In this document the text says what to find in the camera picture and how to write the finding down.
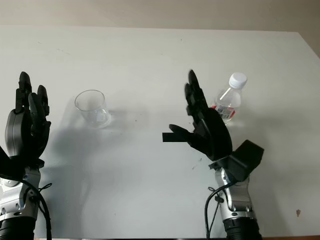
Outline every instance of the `white table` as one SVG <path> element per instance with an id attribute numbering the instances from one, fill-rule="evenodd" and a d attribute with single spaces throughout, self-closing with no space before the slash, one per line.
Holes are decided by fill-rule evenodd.
<path id="1" fill-rule="evenodd" d="M 229 129 L 235 148 L 245 139 L 265 148 L 249 187 L 261 234 L 320 234 L 320 60 L 298 33 L 1 26 L 0 144 L 26 71 L 49 96 L 40 185 L 53 183 L 43 196 L 54 238 L 205 237 L 210 161 L 162 143 L 169 124 L 192 130 L 191 68 L 208 102 L 233 72 L 248 76 Z M 73 97 L 87 89 L 105 93 L 109 127 L 84 126 Z M 45 232 L 39 214 L 35 235 Z M 212 236 L 224 235 L 218 214 Z"/>

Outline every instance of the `silver robotic arm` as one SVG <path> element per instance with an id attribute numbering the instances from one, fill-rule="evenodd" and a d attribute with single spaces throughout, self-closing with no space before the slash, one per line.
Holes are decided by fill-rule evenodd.
<path id="1" fill-rule="evenodd" d="M 163 142 L 187 142 L 204 153 L 215 170 L 219 188 L 205 203 L 206 237 L 210 238 L 208 205 L 215 200 L 220 205 L 224 229 L 228 240 L 261 240 L 259 227 L 248 192 L 249 175 L 260 164 L 264 149 L 249 140 L 233 151 L 227 127 L 219 113 L 209 108 L 198 79 L 191 70 L 184 92 L 187 114 L 193 117 L 194 131 L 170 124 L 172 133 L 163 133 Z"/>
<path id="2" fill-rule="evenodd" d="M 44 161 L 39 157 L 45 150 L 51 123 L 47 91 L 40 85 L 32 92 L 28 74 L 22 72 L 16 90 L 15 109 L 8 116 L 5 142 L 10 156 L 0 147 L 0 239 L 34 239 L 34 229 L 40 202 L 51 239 L 49 210 L 40 194 L 39 169 Z"/>

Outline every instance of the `wire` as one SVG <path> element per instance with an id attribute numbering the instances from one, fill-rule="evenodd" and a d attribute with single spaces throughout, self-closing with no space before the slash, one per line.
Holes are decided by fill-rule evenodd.
<path id="1" fill-rule="evenodd" d="M 211 187 L 211 186 L 208 187 L 208 190 L 211 191 L 211 192 L 215 191 L 215 189 L 213 187 Z M 209 228 L 209 236 L 211 235 L 211 229 L 212 229 L 212 226 L 214 225 L 214 221 L 215 221 L 215 218 L 216 218 L 216 215 L 217 215 L 217 212 L 218 212 L 218 208 L 219 208 L 219 202 L 217 202 L 216 208 L 215 208 L 215 211 L 214 211 L 214 214 L 213 214 L 212 222 L 211 222 L 211 225 L 210 225 L 210 228 Z"/>
<path id="2" fill-rule="evenodd" d="M 216 218 L 216 215 L 217 215 L 217 212 L 218 212 L 218 207 L 219 207 L 219 203 L 216 204 L 216 208 L 215 208 L 215 211 L 214 211 L 212 222 L 211 222 L 211 225 L 210 225 L 210 228 L 209 228 L 209 236 L 211 234 L 212 226 L 214 225 L 214 221 L 215 221 L 215 218 Z"/>
<path id="3" fill-rule="evenodd" d="M 27 185 L 31 190 L 33 190 L 37 194 L 37 196 L 38 196 L 38 198 L 39 198 L 39 200 L 40 200 L 40 202 L 41 202 L 41 204 L 43 206 L 43 210 L 41 212 L 43 213 L 43 216 L 45 218 L 46 239 L 47 240 L 52 240 L 49 209 L 48 209 L 48 206 L 46 204 L 46 201 L 45 201 L 44 197 L 40 193 L 43 189 L 49 188 L 52 185 L 52 183 L 51 183 L 51 185 L 49 183 L 46 186 L 40 188 L 40 190 L 38 190 L 35 186 L 33 186 L 31 183 L 27 182 L 26 180 L 20 179 L 19 181 L 21 183 Z"/>
<path id="4" fill-rule="evenodd" d="M 47 185 L 43 186 L 43 187 L 39 187 L 39 193 L 41 193 L 42 190 L 50 188 L 52 186 L 52 183 L 48 183 Z M 40 202 L 38 201 L 38 208 L 40 210 L 40 212 L 42 212 L 43 215 L 45 215 L 45 211 L 42 209 Z"/>
<path id="5" fill-rule="evenodd" d="M 207 240 L 210 239 L 210 231 L 209 231 L 209 223 L 208 223 L 208 206 L 209 206 L 210 200 L 214 197 L 214 195 L 218 194 L 220 191 L 222 191 L 222 190 L 224 190 L 226 188 L 231 187 L 234 184 L 235 184 L 235 182 L 230 182 L 230 183 L 228 183 L 226 185 L 223 185 L 223 186 L 219 187 L 217 190 L 214 190 L 212 187 L 208 188 L 210 191 L 211 190 L 214 190 L 214 191 L 208 196 L 208 198 L 205 201 L 205 205 L 204 205 L 204 222 L 205 222 L 205 233 L 206 233 L 206 239 Z M 216 217 L 217 210 L 218 210 L 218 208 L 216 209 L 216 212 L 214 214 L 213 220 Z"/>

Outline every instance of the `glass mug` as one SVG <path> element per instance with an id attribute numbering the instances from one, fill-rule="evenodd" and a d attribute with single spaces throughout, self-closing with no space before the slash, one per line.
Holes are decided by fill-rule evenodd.
<path id="1" fill-rule="evenodd" d="M 87 124 L 93 128 L 104 128 L 111 122 L 105 95 L 98 90 L 86 90 L 76 96 L 75 107 L 80 111 Z"/>

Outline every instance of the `bottle cap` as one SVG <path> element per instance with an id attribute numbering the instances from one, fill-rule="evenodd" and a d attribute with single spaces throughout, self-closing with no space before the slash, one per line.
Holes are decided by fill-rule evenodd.
<path id="1" fill-rule="evenodd" d="M 229 85 L 234 89 L 242 89 L 246 85 L 247 80 L 246 75 L 241 72 L 235 72 L 230 77 Z"/>

